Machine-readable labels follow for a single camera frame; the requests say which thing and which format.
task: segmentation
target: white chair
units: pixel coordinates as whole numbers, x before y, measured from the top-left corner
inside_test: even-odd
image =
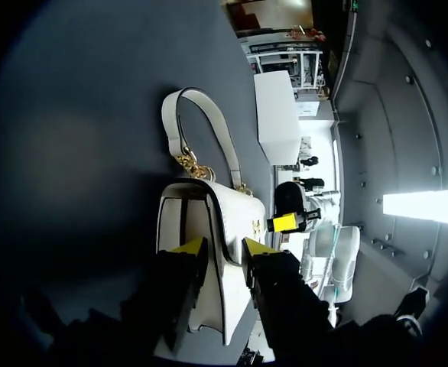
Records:
[[[334,226],[325,223],[316,231],[311,232],[308,244],[309,255],[312,258],[328,258],[333,249]],[[356,257],[360,249],[360,230],[358,227],[341,227],[335,250],[331,271],[331,279],[327,284],[333,284],[337,289],[335,303],[347,302],[353,294],[353,275],[355,274]]]

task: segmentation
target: screw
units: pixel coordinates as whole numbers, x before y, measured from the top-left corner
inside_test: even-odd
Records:
[[[432,168],[431,168],[431,175],[432,176],[438,176],[439,174],[441,174],[441,167],[432,166]]]

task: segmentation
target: white handbag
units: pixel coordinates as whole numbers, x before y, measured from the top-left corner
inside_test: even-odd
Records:
[[[226,157],[234,189],[214,182],[213,170],[198,165],[177,113],[181,99],[193,102],[209,119]],[[171,93],[163,101],[161,117],[170,154],[191,178],[176,180],[161,196],[156,251],[169,251],[199,237],[209,240],[206,278],[190,315],[189,328],[211,327],[221,332],[223,344],[229,345],[250,300],[240,265],[242,239],[265,243],[265,206],[243,184],[226,119],[207,94],[195,88]]]

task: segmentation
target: bag handle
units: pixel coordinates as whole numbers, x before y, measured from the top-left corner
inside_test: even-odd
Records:
[[[242,182],[238,155],[236,154],[235,146],[232,142],[226,118],[217,104],[201,89],[181,89],[171,93],[163,101],[161,118],[163,120],[164,130],[168,136],[170,154],[181,166],[183,166],[185,171],[192,178],[207,178],[211,181],[216,179],[216,174],[211,167],[198,164],[195,154],[192,149],[190,149],[187,140],[185,139],[180,116],[177,112],[178,102],[182,98],[193,102],[202,110],[209,120],[222,152],[226,157],[234,188],[237,191],[251,195],[251,191]]]

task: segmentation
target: white cabinet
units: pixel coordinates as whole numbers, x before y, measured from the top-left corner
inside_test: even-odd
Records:
[[[296,164],[301,133],[286,71],[255,75],[258,141],[272,165]]]
[[[247,54],[253,73],[285,71],[296,93],[297,115],[315,117],[319,108],[317,91],[326,85],[320,55],[321,50],[292,50]]]

